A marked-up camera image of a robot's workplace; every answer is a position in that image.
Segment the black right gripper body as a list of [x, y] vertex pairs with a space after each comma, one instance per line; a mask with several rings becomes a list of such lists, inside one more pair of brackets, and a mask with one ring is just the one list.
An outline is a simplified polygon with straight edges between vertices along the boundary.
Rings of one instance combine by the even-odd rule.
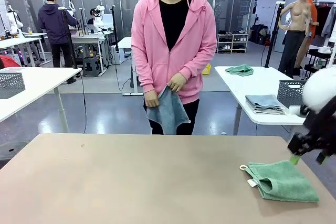
[[335, 154], [335, 101], [329, 101], [319, 112], [301, 105], [301, 112], [307, 116], [303, 124], [309, 130], [303, 138], [301, 153], [324, 150]]

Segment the person's left hand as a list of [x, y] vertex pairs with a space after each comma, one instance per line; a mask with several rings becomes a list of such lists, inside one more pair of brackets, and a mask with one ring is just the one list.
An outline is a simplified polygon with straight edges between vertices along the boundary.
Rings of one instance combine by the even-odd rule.
[[170, 79], [170, 81], [167, 83], [167, 86], [173, 92], [179, 92], [186, 82], [187, 82], [186, 78], [180, 72], [178, 72]]

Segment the person's right hand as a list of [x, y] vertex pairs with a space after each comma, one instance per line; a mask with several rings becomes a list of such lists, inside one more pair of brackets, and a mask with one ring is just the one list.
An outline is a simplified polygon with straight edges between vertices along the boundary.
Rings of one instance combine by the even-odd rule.
[[151, 90], [144, 93], [145, 105], [149, 108], [154, 108], [159, 106], [158, 95], [155, 90]]

